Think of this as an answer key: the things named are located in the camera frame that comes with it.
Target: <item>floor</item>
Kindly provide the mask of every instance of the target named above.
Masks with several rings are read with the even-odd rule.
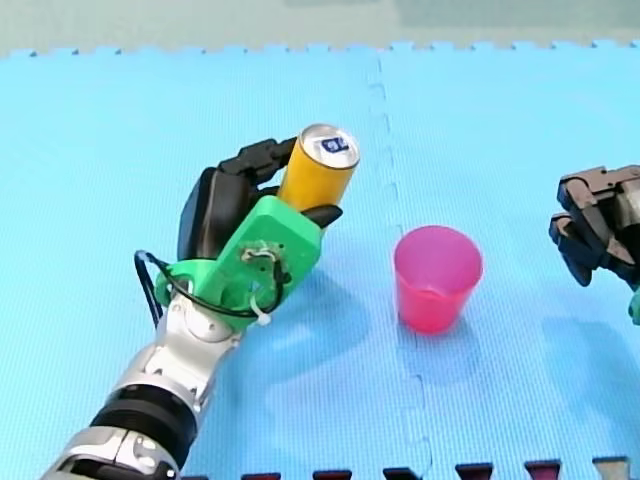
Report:
[[[640,36],[640,2],[634,0],[0,0],[0,12],[0,55],[102,45],[215,50],[310,42],[384,47],[411,40],[466,47],[481,40],[628,43]]]

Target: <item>white zip tie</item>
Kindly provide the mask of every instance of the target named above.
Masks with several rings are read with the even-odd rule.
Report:
[[[264,327],[265,325],[269,325],[271,323],[271,315],[260,310],[258,302],[256,301],[255,294],[251,295],[249,306],[251,307],[251,310],[253,310],[253,313],[258,316],[258,319],[256,320],[258,322],[258,325]]]

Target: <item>green 3d-printed part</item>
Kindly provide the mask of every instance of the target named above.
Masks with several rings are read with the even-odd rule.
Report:
[[[249,310],[253,295],[261,307],[275,300],[273,262],[268,257],[243,259],[247,249],[267,248],[290,275],[284,300],[320,258],[321,229],[277,197],[260,199],[229,239],[216,260],[185,260],[168,267],[172,276],[191,283],[191,293],[205,302],[231,310]],[[163,305],[170,302],[168,282],[158,275],[155,294]],[[235,331],[256,320],[220,315]]]
[[[629,315],[634,325],[640,325],[640,289],[636,290],[629,303]]]

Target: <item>can label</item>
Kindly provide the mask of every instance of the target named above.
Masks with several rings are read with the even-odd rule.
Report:
[[[349,144],[342,137],[325,138],[320,144],[325,152],[328,153],[340,153],[349,150]]]

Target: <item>pink cup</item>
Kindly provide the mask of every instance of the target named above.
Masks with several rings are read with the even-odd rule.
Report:
[[[482,255],[452,228],[420,227],[402,237],[394,252],[400,320],[413,330],[449,330],[482,277]]]

